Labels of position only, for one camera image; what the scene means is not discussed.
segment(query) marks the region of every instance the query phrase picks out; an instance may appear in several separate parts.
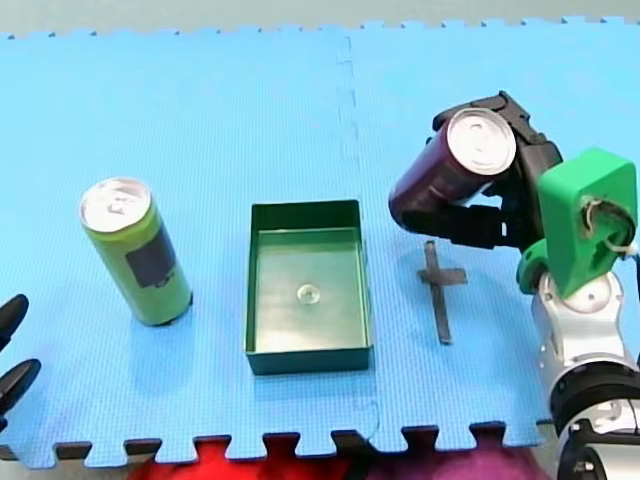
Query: black cross-shaped object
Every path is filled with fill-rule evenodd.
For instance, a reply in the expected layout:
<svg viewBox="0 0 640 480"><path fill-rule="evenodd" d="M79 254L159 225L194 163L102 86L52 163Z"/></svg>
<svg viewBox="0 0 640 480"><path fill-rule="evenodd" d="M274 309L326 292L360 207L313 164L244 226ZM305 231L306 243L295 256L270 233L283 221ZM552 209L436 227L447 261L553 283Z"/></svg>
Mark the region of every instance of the black cross-shaped object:
<svg viewBox="0 0 640 480"><path fill-rule="evenodd" d="M444 289L442 287L466 284L467 272L462 268L445 268L441 270L438 265L436 244L433 240L428 240L424 244L424 256L427 262L427 269L420 270L418 275L423 283L428 283L431 287L433 313L436 317L436 328L440 343L450 345L452 342L451 331L449 330L447 305L444 301Z"/></svg>

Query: can label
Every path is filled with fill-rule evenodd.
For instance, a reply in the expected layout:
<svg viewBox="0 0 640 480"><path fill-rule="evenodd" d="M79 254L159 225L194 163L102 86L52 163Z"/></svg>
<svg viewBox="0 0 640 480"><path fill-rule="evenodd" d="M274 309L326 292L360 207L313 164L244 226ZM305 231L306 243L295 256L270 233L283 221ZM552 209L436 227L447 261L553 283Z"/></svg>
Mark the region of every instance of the can label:
<svg viewBox="0 0 640 480"><path fill-rule="evenodd" d="M125 255L140 288L163 287L171 280L176 255L164 225L149 243Z"/></svg>

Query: red fabric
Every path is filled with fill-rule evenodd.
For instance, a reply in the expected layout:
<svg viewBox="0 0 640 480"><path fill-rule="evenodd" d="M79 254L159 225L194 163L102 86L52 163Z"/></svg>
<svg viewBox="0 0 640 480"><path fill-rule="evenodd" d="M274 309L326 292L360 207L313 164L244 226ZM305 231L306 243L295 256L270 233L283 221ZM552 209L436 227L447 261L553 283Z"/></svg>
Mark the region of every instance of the red fabric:
<svg viewBox="0 0 640 480"><path fill-rule="evenodd" d="M200 444L199 461L190 465L162 465L149 461L129 475L129 480L342 480L347 459L299 459L291 444L277 442L268 447L265 460L231 462L224 458L222 442Z"/></svg>

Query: blue foam mat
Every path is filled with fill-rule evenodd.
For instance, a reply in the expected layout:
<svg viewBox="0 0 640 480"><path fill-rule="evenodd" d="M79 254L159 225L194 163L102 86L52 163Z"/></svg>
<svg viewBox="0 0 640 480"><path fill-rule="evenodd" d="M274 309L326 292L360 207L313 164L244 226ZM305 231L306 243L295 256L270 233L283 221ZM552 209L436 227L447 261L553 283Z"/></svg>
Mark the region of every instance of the blue foam mat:
<svg viewBox="0 0 640 480"><path fill-rule="evenodd" d="M438 448L470 448L470 425L486 422L506 425L507 445L535 443L548 414L518 255L439 242L442 266L470 282L445 293L442 347L416 275L424 239L386 207L433 115L500 89L566 158L592 145L640 158L640 28L524 23L0 42L0 298L32 302L0 370L43 362L0 444L44 468L76 442L92 444L87 466L121 465L134 439L162 440L163 462L194 460L193 440L215 436L231 437L229 457L259 457L268 433L300 433L300 455L334 453L334 431L400 451L403 428L431 426ZM153 188L193 284L192 311L169 328L131 318L80 228L81 194L111 175ZM242 350L250 205L337 198L362 205L374 366L255 378ZM635 276L616 271L636 355Z"/></svg>

